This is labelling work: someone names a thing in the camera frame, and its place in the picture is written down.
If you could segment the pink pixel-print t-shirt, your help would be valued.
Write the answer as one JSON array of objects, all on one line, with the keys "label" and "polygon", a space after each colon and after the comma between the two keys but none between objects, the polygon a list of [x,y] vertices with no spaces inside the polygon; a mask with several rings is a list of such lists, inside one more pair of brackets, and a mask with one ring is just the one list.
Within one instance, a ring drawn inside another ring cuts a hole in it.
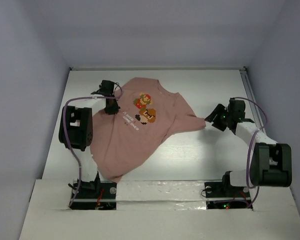
[{"label": "pink pixel-print t-shirt", "polygon": [[135,77],[122,90],[118,113],[100,110],[92,118],[91,155],[99,173],[115,183],[141,166],[170,136],[206,126],[180,93],[169,92],[157,79]]}]

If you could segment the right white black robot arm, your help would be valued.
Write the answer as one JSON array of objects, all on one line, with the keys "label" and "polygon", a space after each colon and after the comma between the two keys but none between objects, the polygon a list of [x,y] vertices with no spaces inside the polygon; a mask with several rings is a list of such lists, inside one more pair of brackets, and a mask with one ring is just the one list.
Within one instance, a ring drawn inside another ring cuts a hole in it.
[{"label": "right white black robot arm", "polygon": [[264,133],[263,126],[246,117],[247,98],[232,97],[227,106],[218,104],[205,118],[222,132],[230,130],[248,146],[246,167],[227,171],[220,183],[225,196],[232,196],[239,187],[290,187],[292,184],[292,149]]}]

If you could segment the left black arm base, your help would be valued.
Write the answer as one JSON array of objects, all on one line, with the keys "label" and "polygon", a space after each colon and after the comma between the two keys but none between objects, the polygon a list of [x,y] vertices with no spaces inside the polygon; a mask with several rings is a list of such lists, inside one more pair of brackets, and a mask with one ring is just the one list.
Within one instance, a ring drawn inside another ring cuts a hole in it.
[{"label": "left black arm base", "polygon": [[116,210],[117,184],[114,182],[101,182],[98,189],[80,186],[73,203],[72,210]]}]

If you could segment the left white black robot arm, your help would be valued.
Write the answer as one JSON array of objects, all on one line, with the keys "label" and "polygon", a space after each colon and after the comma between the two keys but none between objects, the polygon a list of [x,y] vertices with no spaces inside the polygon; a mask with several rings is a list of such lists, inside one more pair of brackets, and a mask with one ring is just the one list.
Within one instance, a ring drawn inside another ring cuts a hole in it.
[{"label": "left white black robot arm", "polygon": [[117,114],[122,94],[119,83],[102,80],[98,90],[89,96],[71,98],[62,107],[58,139],[78,164],[78,178],[69,185],[74,194],[84,192],[91,198],[100,194],[98,167],[90,150],[94,139],[93,115],[100,110],[108,115]]}]

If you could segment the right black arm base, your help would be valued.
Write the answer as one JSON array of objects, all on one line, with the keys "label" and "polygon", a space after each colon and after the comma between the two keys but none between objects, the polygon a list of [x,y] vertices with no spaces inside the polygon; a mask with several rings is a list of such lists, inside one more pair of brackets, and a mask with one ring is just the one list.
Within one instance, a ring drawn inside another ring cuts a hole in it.
[{"label": "right black arm base", "polygon": [[242,186],[224,186],[220,181],[204,183],[201,196],[208,210],[252,209],[251,196]]}]

